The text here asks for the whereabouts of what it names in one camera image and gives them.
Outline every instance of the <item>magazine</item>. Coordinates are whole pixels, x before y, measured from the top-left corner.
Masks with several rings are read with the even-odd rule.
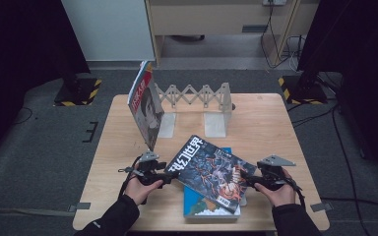
[[[152,64],[143,61],[128,94],[128,106],[151,151],[155,149],[164,111],[155,86]]]
[[[240,170],[253,175],[256,168],[194,135],[164,171],[179,171],[178,180],[182,184],[235,213],[247,189]]]
[[[231,147],[223,147],[228,153],[232,153]],[[238,206],[235,213],[217,205],[191,188],[183,189],[183,216],[185,218],[239,218],[241,208]]]

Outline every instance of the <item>desk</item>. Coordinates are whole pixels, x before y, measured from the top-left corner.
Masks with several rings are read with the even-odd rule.
[[[73,221],[75,229],[82,229],[92,220],[100,218],[116,201],[126,178],[126,174],[118,173],[118,169],[131,165],[137,156],[147,150],[127,106],[127,96],[117,95],[113,99],[81,198],[81,203],[91,203],[91,207],[77,210]],[[307,211],[317,227],[327,230],[327,214],[324,211],[312,212],[310,209],[310,205],[321,201],[282,98],[273,93],[235,93],[231,99],[236,108],[224,139],[205,138],[202,104],[189,106],[178,103],[173,139],[157,140],[155,152],[159,154],[159,160],[168,163],[194,134],[219,147],[231,147],[235,155],[250,163],[275,153],[296,163],[296,166],[286,169],[303,189]],[[165,111],[170,109],[170,104],[166,101],[163,103]],[[183,217],[183,185],[173,180],[162,190],[151,193],[145,206],[139,206],[140,218],[131,230],[275,230],[271,206],[266,197],[249,188],[246,198],[247,206],[241,209],[241,216],[237,220],[190,221]]]
[[[262,0],[145,0],[157,63],[165,35],[240,34],[244,27],[262,33],[271,8]],[[264,47],[273,64],[282,57],[290,35],[307,34],[319,0],[286,0],[273,7],[272,29],[264,33]]]

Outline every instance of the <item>person's right hand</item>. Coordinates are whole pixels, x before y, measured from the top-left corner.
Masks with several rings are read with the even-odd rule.
[[[162,180],[157,180],[153,184],[145,186],[140,182],[140,180],[138,180],[137,176],[132,173],[124,194],[133,199],[134,203],[136,203],[138,206],[149,196],[152,191],[160,187],[162,183]]]
[[[291,178],[285,169],[283,169],[283,173],[286,178]],[[254,184],[254,187],[264,194],[274,207],[295,203],[296,193],[288,184],[284,184],[281,188],[275,191],[269,190],[259,183]]]

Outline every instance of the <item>sleeve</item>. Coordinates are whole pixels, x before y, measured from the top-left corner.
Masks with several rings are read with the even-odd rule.
[[[296,204],[274,207],[273,220],[279,236],[322,235],[305,209]]]
[[[82,231],[78,231],[75,236],[124,235],[139,215],[140,212],[134,201],[123,195],[106,211],[102,218],[92,221]]]

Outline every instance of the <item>expandable book holder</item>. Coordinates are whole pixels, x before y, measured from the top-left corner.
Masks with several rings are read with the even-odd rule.
[[[172,112],[164,112],[161,119],[159,138],[172,138],[174,125],[176,122],[176,114],[178,114],[178,101],[183,100],[186,104],[199,106],[203,104],[205,136],[207,138],[225,138],[227,133],[228,121],[231,118],[233,105],[231,102],[231,94],[229,84],[223,83],[217,91],[212,91],[210,86],[204,85],[201,90],[196,91],[191,85],[188,85],[183,91],[177,89],[175,85],[171,85],[166,91],[162,91],[158,85],[156,89],[163,102],[170,102]],[[210,106],[210,103],[216,101],[218,109]]]

